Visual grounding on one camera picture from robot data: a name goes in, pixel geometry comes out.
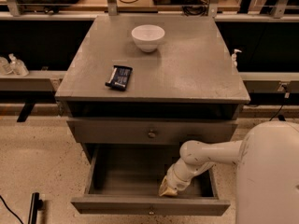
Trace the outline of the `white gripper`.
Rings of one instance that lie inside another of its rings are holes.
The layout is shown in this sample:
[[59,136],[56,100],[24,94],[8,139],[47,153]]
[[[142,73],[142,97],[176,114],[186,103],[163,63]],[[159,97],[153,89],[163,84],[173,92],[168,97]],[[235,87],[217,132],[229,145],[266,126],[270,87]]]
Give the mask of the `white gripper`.
[[177,196],[180,191],[185,190],[191,184],[192,179],[198,174],[198,166],[189,165],[185,162],[173,164],[159,187],[159,196]]

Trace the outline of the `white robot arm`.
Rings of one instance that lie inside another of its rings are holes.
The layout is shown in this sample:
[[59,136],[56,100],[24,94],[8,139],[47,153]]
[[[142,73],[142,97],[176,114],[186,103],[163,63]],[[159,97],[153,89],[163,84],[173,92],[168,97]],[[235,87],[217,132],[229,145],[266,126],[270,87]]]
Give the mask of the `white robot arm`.
[[235,224],[299,224],[299,124],[267,121],[240,141],[187,141],[159,194],[178,195],[216,163],[236,165]]

